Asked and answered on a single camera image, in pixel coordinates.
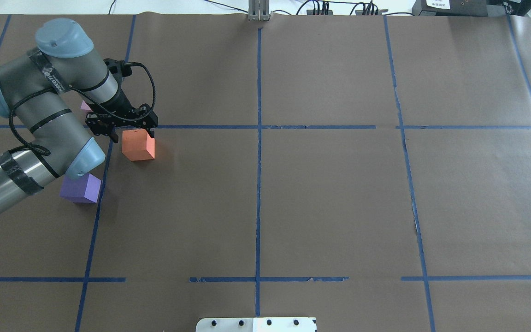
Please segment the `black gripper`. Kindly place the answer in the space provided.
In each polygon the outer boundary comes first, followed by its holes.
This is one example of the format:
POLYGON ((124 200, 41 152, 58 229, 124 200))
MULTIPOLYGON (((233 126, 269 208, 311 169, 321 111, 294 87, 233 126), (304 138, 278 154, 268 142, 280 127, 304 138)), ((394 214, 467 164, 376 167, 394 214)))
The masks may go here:
POLYGON ((158 116, 154 112, 156 100, 152 103, 143 103, 138 108, 133 107, 130 101, 116 103, 86 102, 91 112, 86 115, 86 125, 94 136, 107 136, 113 143, 119 142, 119 136, 114 132, 116 128, 133 127, 146 130, 150 138, 155 138, 155 128, 158 127, 158 116))

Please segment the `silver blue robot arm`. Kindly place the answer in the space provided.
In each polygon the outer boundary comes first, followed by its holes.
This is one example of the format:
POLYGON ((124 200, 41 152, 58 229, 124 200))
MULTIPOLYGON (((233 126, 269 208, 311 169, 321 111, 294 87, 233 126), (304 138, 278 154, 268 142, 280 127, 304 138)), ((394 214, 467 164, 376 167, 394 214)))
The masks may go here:
POLYGON ((54 180, 91 172, 106 159, 96 136, 118 142, 132 126, 153 138, 155 103, 133 107, 122 81, 139 62, 103 59, 82 26, 55 18, 35 33, 36 46, 0 65, 0 116, 19 147, 0 154, 0 214, 54 180))

